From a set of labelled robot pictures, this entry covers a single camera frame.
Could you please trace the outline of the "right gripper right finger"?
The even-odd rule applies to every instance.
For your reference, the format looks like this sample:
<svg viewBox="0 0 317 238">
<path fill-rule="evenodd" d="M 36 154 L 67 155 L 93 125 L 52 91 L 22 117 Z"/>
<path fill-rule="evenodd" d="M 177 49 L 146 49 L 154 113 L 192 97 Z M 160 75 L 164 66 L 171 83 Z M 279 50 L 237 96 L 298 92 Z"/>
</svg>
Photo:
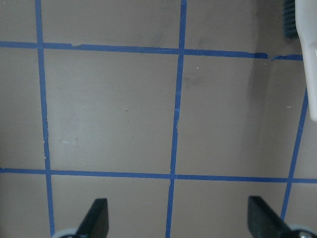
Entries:
<svg viewBox="0 0 317 238">
<path fill-rule="evenodd" d="M 315 238 L 304 227 L 291 228 L 260 196 L 248 197 L 248 229 L 254 238 Z"/>
</svg>

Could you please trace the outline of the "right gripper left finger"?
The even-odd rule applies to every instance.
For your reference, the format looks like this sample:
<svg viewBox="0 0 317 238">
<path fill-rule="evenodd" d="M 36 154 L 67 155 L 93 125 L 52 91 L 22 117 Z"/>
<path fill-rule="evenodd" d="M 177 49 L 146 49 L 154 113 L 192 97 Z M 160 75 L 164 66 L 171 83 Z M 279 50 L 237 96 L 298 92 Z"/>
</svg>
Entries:
<svg viewBox="0 0 317 238">
<path fill-rule="evenodd" d="M 109 232 L 106 198 L 95 199 L 78 228 L 56 232 L 52 238 L 106 238 Z"/>
</svg>

